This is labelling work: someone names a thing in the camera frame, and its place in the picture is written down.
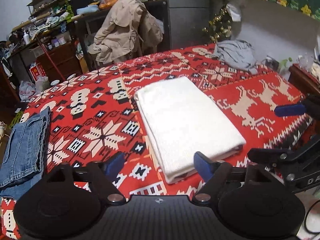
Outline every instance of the folded denim jeans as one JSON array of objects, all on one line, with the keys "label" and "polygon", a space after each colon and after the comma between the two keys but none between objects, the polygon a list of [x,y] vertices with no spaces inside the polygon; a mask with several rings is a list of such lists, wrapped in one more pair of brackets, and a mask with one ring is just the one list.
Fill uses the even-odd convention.
[{"label": "folded denim jeans", "polygon": [[47,107],[13,127],[0,169],[0,196],[18,200],[41,179],[50,119]]}]

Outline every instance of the white bag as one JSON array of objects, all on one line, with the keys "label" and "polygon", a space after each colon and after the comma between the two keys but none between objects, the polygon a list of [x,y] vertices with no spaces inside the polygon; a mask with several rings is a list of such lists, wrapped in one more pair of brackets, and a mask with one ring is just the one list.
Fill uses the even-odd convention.
[{"label": "white bag", "polygon": [[27,81],[21,81],[19,87],[19,96],[21,101],[29,102],[32,96],[36,93],[35,84]]},{"label": "white bag", "polygon": [[38,80],[36,81],[36,93],[39,94],[48,88],[50,88],[48,77],[38,77]]}]

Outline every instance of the gray refrigerator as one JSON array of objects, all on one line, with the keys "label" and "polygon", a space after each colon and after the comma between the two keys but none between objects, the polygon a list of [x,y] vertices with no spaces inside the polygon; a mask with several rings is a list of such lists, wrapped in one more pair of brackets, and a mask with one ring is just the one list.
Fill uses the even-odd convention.
[{"label": "gray refrigerator", "polygon": [[167,0],[171,49],[204,44],[202,28],[208,26],[209,0]]}]

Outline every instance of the beige jacket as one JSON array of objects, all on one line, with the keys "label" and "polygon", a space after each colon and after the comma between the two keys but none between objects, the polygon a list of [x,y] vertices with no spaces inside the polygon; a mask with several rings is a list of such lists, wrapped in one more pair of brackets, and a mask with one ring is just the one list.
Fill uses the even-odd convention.
[{"label": "beige jacket", "polygon": [[142,2],[119,0],[95,35],[89,53],[96,54],[99,62],[117,62],[126,55],[130,58],[137,50],[143,52],[146,48],[157,46],[162,38],[156,19]]}]

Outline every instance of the white bottle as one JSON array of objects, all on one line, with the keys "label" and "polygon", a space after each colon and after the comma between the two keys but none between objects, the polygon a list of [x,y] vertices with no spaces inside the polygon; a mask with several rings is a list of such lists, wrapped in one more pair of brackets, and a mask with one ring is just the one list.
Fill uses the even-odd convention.
[{"label": "white bottle", "polygon": [[29,34],[27,34],[26,31],[24,31],[23,39],[24,39],[24,43],[26,45],[28,45],[30,43]]}]

